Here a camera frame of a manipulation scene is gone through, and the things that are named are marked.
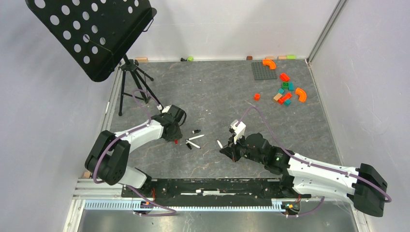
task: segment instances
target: white wall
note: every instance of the white wall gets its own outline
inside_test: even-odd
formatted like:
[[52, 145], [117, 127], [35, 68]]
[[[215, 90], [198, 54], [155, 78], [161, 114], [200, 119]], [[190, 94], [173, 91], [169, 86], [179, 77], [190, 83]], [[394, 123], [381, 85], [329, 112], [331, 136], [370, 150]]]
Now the white wall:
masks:
[[113, 78], [91, 82], [23, 0], [0, 31], [0, 231], [58, 232]]
[[393, 202], [374, 231], [410, 226], [410, 2], [348, 1], [313, 61], [313, 74], [346, 165], [373, 165]]
[[128, 52], [150, 60], [309, 55], [337, 0], [151, 0], [158, 10]]

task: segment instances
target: blue block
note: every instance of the blue block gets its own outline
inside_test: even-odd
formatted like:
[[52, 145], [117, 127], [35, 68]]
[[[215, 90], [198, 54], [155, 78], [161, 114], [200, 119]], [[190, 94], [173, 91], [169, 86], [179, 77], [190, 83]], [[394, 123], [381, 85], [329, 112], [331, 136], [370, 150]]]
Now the blue block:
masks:
[[293, 83], [289, 82], [289, 90], [294, 90]]
[[285, 101], [285, 105], [288, 106], [288, 105], [290, 105], [290, 104], [291, 104], [291, 100], [290, 100], [290, 99], [287, 99], [287, 100]]

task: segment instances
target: black metal stand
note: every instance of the black metal stand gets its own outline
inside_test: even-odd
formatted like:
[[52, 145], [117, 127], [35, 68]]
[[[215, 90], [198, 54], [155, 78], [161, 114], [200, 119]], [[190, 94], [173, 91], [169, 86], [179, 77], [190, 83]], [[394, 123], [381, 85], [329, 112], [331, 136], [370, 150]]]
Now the black metal stand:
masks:
[[[142, 69], [140, 69], [138, 67], [138, 61], [134, 60], [134, 59], [128, 59], [127, 55], [124, 55], [124, 61], [125, 64], [123, 64], [120, 68], [122, 71], [122, 80], [121, 80], [121, 95], [120, 95], [120, 99], [119, 99], [119, 112], [118, 112], [118, 116], [122, 116], [122, 104], [124, 101], [124, 95], [126, 96], [130, 96], [132, 97], [132, 94], [126, 93], [124, 92], [125, 90], [125, 77], [127, 72], [131, 73], [132, 78], [134, 79], [135, 84], [137, 85], [138, 89], [143, 90], [142, 86], [140, 84], [141, 83], [145, 86], [146, 90], [148, 93], [150, 93], [150, 95], [157, 100], [157, 102], [162, 106], [160, 100], [158, 100], [157, 96], [155, 96], [155, 94], [152, 92], [152, 90], [149, 88], [149, 86], [147, 85], [147, 83], [145, 82], [144, 78], [142, 78], [142, 76], [140, 75], [140, 73], [142, 73], [144, 75], [144, 77], [148, 77], [148, 79], [150, 79], [151, 81], [154, 81], [154, 78], [150, 77], [146, 72], [144, 72]], [[143, 100], [145, 103], [149, 102], [149, 99], [151, 99], [151, 97], [148, 97], [145, 93], [140, 92], [141, 93], [141, 97], [136, 97], [137, 99]]]

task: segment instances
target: gray floor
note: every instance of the gray floor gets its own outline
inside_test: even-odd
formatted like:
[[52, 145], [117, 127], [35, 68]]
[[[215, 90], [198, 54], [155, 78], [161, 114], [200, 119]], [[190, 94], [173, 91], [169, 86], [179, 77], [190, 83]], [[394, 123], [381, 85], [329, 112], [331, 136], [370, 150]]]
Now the gray floor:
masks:
[[[302, 211], [317, 202], [303, 202]], [[273, 212], [179, 212], [171, 217], [139, 217], [130, 211], [85, 210], [79, 232], [356, 232], [349, 204], [325, 202], [319, 211], [286, 219]]]
[[[322, 111], [314, 82], [304, 60], [278, 60], [277, 74], [286, 72], [295, 87], [307, 93], [307, 101], [293, 95], [289, 107], [273, 102], [282, 81], [253, 79], [251, 61], [159, 62], [140, 65], [155, 78], [148, 82], [163, 105], [174, 104], [184, 109], [186, 123], [181, 130], [184, 139], [193, 129], [201, 129], [204, 137], [195, 140], [202, 149], [189, 150], [183, 140], [178, 145], [157, 140], [130, 154], [129, 166], [138, 167], [157, 178], [203, 177], [272, 177], [262, 165], [241, 159], [233, 163], [219, 153], [216, 139], [223, 144], [230, 137], [228, 126], [254, 104], [264, 113], [277, 137], [289, 149], [310, 158], [339, 164], [333, 139]], [[135, 89], [127, 76], [126, 91]], [[259, 93], [261, 99], [253, 100]], [[146, 116], [131, 97], [125, 97], [123, 116], [118, 114], [119, 98], [110, 131], [123, 131], [143, 123]], [[148, 110], [157, 114], [154, 102]], [[244, 119], [246, 135], [260, 132], [276, 145], [256, 111]]]

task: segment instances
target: teal block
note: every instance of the teal block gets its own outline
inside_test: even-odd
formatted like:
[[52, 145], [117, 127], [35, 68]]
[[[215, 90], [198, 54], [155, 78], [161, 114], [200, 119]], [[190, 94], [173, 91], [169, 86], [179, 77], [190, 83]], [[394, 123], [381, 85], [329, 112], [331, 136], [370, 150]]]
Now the teal block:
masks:
[[290, 105], [290, 104], [291, 104], [291, 100], [290, 100], [290, 99], [287, 99], [287, 100], [285, 101], [285, 105], [288, 106], [288, 105]]
[[293, 83], [292, 82], [289, 82], [289, 91], [290, 90], [294, 90], [294, 87], [293, 87]]
[[289, 89], [289, 82], [282, 82], [282, 89]]

